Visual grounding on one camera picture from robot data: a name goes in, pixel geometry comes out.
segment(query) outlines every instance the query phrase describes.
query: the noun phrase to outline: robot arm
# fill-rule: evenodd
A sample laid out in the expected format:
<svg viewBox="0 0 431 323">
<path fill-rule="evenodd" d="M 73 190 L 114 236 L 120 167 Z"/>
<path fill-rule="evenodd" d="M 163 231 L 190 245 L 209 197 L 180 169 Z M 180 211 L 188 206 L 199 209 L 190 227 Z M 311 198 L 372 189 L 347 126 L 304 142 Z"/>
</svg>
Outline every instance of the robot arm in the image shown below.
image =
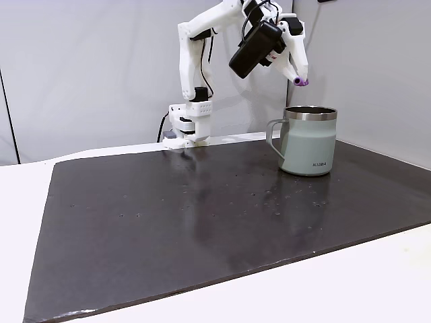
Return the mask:
<svg viewBox="0 0 431 323">
<path fill-rule="evenodd" d="M 308 84 L 308 62 L 304 50 L 304 23 L 294 13 L 270 0 L 223 0 L 193 20 L 178 25 L 180 40 L 180 79 L 185 104 L 169 106 L 172 131 L 164 135 L 169 148 L 207 145 L 213 96 L 211 71 L 203 60 L 206 41 L 225 27 L 246 18 L 239 49 L 229 66 L 245 78 L 259 63 L 274 66 L 294 85 Z M 251 29 L 244 35 L 246 24 Z M 289 62 L 289 54 L 294 66 Z M 195 76 L 200 84 L 196 86 Z"/>
</svg>

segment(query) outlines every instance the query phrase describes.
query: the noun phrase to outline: black mat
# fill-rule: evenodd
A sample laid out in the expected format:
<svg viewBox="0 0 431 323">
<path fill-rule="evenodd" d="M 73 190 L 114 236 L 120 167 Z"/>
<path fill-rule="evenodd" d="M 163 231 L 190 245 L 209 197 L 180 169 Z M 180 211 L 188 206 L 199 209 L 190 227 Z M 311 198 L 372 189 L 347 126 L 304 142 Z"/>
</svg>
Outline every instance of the black mat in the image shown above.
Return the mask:
<svg viewBox="0 0 431 323">
<path fill-rule="evenodd" d="M 160 299 L 430 220 L 431 172 L 340 142 L 318 178 L 278 170 L 263 141 L 65 161 L 24 322 Z"/>
</svg>

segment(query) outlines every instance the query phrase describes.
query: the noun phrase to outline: white backdrop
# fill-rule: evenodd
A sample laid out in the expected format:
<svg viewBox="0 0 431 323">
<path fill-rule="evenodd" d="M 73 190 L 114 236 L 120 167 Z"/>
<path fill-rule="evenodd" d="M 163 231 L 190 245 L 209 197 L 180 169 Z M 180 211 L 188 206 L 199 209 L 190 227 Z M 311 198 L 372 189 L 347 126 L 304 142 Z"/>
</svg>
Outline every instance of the white backdrop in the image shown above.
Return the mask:
<svg viewBox="0 0 431 323">
<path fill-rule="evenodd" d="M 176 26 L 219 2 L 0 0 L 0 64 L 22 161 L 154 142 L 169 104 L 184 102 Z M 246 80 L 231 72 L 240 27 L 214 40 L 215 136 L 262 131 L 286 103 L 275 70 Z"/>
<path fill-rule="evenodd" d="M 431 168 L 431 2 L 337 0 L 320 8 L 294 3 L 311 39 L 310 85 L 296 88 L 290 103 L 336 108 L 339 139 Z"/>
</svg>

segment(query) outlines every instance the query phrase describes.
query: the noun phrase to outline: gray mug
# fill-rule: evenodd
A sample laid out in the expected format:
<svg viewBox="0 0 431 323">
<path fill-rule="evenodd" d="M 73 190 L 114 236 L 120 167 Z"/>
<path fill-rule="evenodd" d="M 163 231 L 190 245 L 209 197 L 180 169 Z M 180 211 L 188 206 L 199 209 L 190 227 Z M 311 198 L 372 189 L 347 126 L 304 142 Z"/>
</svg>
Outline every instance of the gray mug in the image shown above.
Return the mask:
<svg viewBox="0 0 431 323">
<path fill-rule="evenodd" d="M 281 149 L 272 143 L 274 125 L 283 123 Z M 320 106 L 292 106 L 284 117 L 269 121 L 267 143 L 279 155 L 279 167 L 285 172 L 302 176 L 329 173 L 335 148 L 337 111 Z"/>
</svg>

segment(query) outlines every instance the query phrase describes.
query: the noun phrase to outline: table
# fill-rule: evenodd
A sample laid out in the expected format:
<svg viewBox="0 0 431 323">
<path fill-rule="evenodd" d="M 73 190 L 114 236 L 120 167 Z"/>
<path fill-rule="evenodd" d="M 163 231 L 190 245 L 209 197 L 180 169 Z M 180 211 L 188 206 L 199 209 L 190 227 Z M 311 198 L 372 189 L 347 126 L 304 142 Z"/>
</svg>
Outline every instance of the table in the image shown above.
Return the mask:
<svg viewBox="0 0 431 323">
<path fill-rule="evenodd" d="M 264 139 L 263 133 L 213 138 L 212 144 Z M 162 150 L 162 144 L 83 151 L 0 168 L 3 233 L 2 322 L 21 322 L 56 162 Z M 431 225 L 82 322 L 429 322 Z"/>
</svg>

